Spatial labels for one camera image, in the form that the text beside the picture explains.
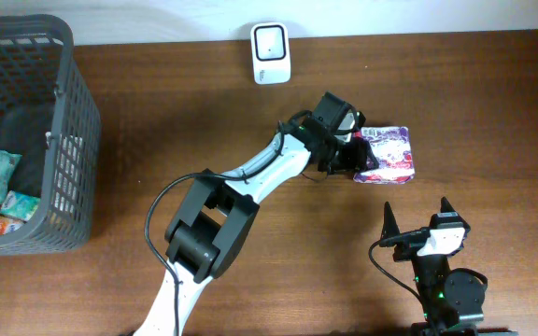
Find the teal tissue packet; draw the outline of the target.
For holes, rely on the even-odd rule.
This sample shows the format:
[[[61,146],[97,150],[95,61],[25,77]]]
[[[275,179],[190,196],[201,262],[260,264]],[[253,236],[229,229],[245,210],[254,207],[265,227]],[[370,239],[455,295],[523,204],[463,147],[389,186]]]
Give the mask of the teal tissue packet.
[[[11,190],[0,207],[0,214],[26,222],[35,214],[39,203],[37,197]]]

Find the purple tissue pack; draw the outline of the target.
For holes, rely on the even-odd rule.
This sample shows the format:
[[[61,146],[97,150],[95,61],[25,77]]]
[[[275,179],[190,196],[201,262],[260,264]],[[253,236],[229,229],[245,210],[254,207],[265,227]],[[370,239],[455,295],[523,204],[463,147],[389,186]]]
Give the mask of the purple tissue pack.
[[[356,173],[353,180],[362,184],[400,185],[415,177],[410,133],[405,126],[363,127],[354,138],[365,142],[378,166]]]

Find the white barcode scanner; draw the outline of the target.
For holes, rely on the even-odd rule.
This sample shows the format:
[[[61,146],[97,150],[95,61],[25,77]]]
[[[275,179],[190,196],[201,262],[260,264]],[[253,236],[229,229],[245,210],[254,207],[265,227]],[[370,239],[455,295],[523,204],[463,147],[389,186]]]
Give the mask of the white barcode scanner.
[[[258,85],[286,83],[291,78],[290,40],[281,22],[255,24],[250,29],[254,81]]]

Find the grey plastic mesh basket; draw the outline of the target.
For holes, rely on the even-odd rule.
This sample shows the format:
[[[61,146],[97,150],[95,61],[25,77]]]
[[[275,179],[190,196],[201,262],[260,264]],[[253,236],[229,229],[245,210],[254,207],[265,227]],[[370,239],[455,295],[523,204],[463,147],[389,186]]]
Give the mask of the grey plastic mesh basket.
[[[63,253],[90,238],[102,125],[73,51],[58,17],[0,17],[0,149],[21,155],[7,188],[39,200],[0,235],[0,256]]]

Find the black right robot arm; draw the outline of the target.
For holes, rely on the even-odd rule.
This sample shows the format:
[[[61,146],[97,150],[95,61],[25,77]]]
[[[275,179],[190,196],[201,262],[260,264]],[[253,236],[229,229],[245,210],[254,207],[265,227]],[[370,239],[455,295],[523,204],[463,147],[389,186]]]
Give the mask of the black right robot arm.
[[[428,226],[407,232],[400,231],[390,203],[384,204],[382,232],[369,247],[368,256],[380,272],[418,300],[425,321],[412,324],[412,335],[515,334],[510,329],[477,327],[484,320],[488,279],[477,271],[449,266],[448,259],[463,249],[470,230],[447,198],[441,199],[440,210],[431,216]],[[374,257],[376,247],[391,247],[395,262],[412,264],[414,287],[378,264]]]

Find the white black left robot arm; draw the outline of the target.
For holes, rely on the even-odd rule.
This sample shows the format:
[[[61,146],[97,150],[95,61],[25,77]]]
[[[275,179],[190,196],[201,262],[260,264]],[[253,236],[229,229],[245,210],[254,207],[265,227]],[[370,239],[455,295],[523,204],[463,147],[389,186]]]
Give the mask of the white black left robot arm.
[[[183,175],[191,187],[170,221],[165,252],[148,247],[165,268],[161,287],[137,335],[180,335],[205,287],[221,277],[240,253],[261,202],[310,164],[326,175],[358,173],[371,158],[354,139],[365,122],[349,106],[341,112],[301,111],[278,123],[267,146],[241,166],[222,174],[210,170]]]

